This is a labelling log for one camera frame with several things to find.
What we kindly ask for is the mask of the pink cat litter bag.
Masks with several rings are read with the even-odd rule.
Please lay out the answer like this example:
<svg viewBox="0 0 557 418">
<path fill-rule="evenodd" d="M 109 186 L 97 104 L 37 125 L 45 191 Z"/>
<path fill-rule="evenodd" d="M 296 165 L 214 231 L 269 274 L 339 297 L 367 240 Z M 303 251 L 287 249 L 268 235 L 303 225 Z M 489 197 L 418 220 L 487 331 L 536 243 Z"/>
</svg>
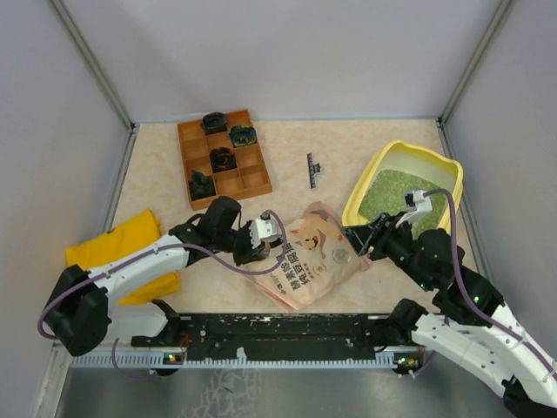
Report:
<svg viewBox="0 0 557 418">
<path fill-rule="evenodd" d="M 321 299 L 338 284 L 364 272 L 371 261 L 359 256 L 341 232 L 341 219 L 322 202 L 311 203 L 301 215 L 285 225 L 286 255 L 282 247 L 270 251 L 265 260 L 246 266 L 265 275 L 248 275 L 260 291 L 287 311 L 299 310 Z"/>
</svg>

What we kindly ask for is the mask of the black bag sealing clip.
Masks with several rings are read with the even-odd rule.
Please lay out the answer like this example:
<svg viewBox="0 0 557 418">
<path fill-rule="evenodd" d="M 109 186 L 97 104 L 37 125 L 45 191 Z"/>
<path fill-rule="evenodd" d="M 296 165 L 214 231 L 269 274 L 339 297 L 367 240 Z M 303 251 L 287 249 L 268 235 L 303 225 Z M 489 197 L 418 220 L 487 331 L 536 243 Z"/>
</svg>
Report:
<svg viewBox="0 0 557 418">
<path fill-rule="evenodd" d="M 306 154 L 308 176 L 310 182 L 310 189 L 315 190 L 317 188 L 317 177 L 322 173 L 322 167 L 320 163 L 314 161 L 311 152 Z"/>
</svg>

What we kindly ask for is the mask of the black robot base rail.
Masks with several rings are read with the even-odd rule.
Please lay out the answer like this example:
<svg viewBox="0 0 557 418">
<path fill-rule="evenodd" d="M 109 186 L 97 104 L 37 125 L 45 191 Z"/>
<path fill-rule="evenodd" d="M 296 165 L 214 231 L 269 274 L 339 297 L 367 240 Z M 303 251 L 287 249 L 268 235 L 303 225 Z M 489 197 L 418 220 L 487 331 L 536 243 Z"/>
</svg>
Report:
<svg viewBox="0 0 557 418">
<path fill-rule="evenodd" d="M 179 313 L 133 347 L 176 347 L 189 361 L 366 361 L 394 354 L 395 365 L 421 366 L 425 349 L 385 315 L 365 313 Z"/>
</svg>

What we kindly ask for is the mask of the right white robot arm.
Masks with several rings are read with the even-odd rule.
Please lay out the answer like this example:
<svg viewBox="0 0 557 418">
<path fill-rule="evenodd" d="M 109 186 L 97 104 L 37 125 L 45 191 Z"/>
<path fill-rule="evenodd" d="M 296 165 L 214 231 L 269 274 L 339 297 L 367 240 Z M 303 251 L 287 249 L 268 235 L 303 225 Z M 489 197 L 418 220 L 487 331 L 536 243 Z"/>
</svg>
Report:
<svg viewBox="0 0 557 418">
<path fill-rule="evenodd" d="M 405 216 L 382 213 L 342 231 L 359 255 L 389 259 L 425 291 L 435 317 L 411 300 L 388 326 L 401 345 L 414 341 L 476 376 L 516 417 L 556 415 L 556 360 L 519 323 L 492 283 L 464 266 L 463 250 L 443 229 L 413 237 Z"/>
</svg>

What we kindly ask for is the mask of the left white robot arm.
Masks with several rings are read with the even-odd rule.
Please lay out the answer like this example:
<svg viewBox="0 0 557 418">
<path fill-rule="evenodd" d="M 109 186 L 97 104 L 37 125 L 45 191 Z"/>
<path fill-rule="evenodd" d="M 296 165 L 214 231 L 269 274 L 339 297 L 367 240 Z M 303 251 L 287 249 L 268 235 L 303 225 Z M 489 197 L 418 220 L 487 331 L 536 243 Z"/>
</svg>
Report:
<svg viewBox="0 0 557 418">
<path fill-rule="evenodd" d="M 91 269 L 77 264 L 66 267 L 38 317 L 37 331 L 45 339 L 61 342 L 74 357 L 125 333 L 152 337 L 165 346 L 175 343 L 181 325 L 156 301 L 135 307 L 121 307 L 119 301 L 203 259 L 248 274 L 245 265 L 265 259 L 275 246 L 286 245 L 285 226 L 273 210 L 235 227 L 241 212 L 237 200 L 221 196 L 205 212 L 128 256 Z"/>
</svg>

